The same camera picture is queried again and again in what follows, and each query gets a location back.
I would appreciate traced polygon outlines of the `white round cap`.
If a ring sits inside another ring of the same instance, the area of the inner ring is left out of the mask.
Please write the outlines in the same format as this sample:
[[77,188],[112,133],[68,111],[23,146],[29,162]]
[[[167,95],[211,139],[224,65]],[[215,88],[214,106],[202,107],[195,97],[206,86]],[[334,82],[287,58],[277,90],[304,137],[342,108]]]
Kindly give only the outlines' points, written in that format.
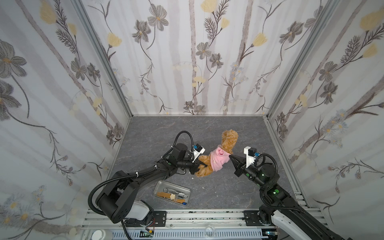
[[113,233],[108,230],[96,230],[91,236],[91,240],[112,240]]

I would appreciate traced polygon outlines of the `metal tray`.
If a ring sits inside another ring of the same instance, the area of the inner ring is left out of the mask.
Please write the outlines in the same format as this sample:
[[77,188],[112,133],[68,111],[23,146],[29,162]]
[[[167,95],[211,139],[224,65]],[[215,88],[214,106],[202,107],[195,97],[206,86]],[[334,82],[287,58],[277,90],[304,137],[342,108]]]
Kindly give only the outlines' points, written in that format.
[[191,190],[166,181],[158,181],[154,195],[166,201],[187,206],[191,196]]

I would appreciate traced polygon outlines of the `brown teddy bear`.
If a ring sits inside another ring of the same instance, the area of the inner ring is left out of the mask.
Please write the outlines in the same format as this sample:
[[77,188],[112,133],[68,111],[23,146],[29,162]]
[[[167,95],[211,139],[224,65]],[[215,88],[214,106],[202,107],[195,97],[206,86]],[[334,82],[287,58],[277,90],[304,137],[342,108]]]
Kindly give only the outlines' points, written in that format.
[[234,130],[226,130],[222,133],[222,142],[208,155],[200,155],[198,160],[203,163],[195,173],[197,177],[206,177],[213,172],[223,168],[223,165],[230,160],[230,155],[238,141],[238,133]]

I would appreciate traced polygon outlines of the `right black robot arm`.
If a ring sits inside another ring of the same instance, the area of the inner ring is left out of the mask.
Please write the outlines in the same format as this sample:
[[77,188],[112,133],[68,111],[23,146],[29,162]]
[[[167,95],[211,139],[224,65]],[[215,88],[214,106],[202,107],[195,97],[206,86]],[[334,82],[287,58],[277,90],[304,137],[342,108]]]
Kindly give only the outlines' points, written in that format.
[[236,176],[246,176],[260,188],[259,195],[263,204],[259,207],[258,219],[262,225],[273,224],[294,240],[344,239],[310,215],[278,184],[279,167],[271,155],[254,155],[250,165],[247,165],[245,157],[230,155],[229,158],[235,167]]

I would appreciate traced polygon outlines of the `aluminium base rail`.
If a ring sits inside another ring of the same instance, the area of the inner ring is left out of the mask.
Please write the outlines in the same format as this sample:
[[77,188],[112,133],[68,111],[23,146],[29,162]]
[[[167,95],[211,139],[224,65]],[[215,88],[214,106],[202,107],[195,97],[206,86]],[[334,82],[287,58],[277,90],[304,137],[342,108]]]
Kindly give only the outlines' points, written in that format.
[[95,239],[95,232],[112,240],[288,240],[284,230],[252,222],[248,214],[256,210],[161,210],[155,224],[124,227],[107,217],[88,212],[82,225],[82,240]]

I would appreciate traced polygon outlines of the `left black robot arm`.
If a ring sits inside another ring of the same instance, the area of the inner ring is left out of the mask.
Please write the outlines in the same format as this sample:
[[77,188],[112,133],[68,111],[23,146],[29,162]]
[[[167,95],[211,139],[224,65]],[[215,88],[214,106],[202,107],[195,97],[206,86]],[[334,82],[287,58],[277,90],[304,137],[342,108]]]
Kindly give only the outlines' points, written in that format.
[[190,150],[184,144],[174,144],[153,167],[132,174],[118,171],[91,190],[89,208],[114,224],[129,220],[148,225],[153,221],[154,210],[145,201],[136,200],[139,190],[151,182],[172,177],[179,169],[189,170],[192,175],[197,173],[202,164],[198,157],[204,152],[199,144]]

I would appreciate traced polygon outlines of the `wooden brush in tray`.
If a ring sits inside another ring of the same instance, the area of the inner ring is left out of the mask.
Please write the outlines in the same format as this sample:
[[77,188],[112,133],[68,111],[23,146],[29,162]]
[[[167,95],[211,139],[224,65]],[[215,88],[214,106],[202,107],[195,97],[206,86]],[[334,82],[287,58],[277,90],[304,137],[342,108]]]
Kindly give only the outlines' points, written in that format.
[[181,204],[181,205],[187,205],[187,201],[185,198],[182,198],[179,195],[171,194],[171,193],[164,193],[164,192],[157,192],[155,194],[157,197],[163,198],[165,200],[169,200],[171,202]]

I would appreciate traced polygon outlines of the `pink teddy hoodie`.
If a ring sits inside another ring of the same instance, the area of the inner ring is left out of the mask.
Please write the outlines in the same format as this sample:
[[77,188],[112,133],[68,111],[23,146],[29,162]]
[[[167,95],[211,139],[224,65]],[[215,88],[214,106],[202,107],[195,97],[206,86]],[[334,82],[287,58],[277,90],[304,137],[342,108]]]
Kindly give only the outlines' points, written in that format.
[[223,150],[220,146],[210,152],[210,163],[213,171],[217,172],[221,170],[223,165],[230,160],[229,156],[230,153]]

